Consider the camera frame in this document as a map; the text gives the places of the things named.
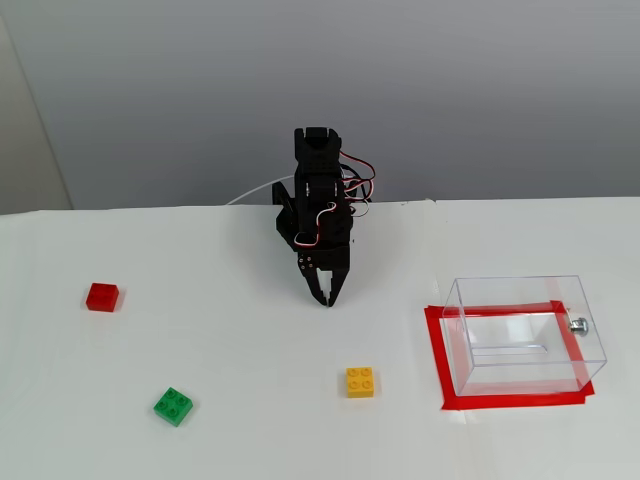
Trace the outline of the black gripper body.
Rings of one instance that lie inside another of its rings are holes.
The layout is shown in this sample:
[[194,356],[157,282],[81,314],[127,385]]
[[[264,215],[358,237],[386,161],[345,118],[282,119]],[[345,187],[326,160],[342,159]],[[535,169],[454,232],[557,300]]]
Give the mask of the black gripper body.
[[295,251],[328,250],[347,245],[353,226],[351,207],[346,201],[296,201],[298,220],[294,233]]

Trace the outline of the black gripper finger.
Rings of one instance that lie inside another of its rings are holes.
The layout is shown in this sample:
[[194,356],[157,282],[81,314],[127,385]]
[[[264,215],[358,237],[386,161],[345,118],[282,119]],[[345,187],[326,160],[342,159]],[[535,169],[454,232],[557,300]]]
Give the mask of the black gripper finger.
[[298,253],[298,267],[305,278],[313,298],[323,306],[328,305],[328,301],[321,288],[319,277],[317,274],[317,265],[314,255],[311,252]]
[[340,246],[320,252],[320,266],[323,271],[331,272],[331,286],[328,306],[333,306],[350,271],[350,246]]

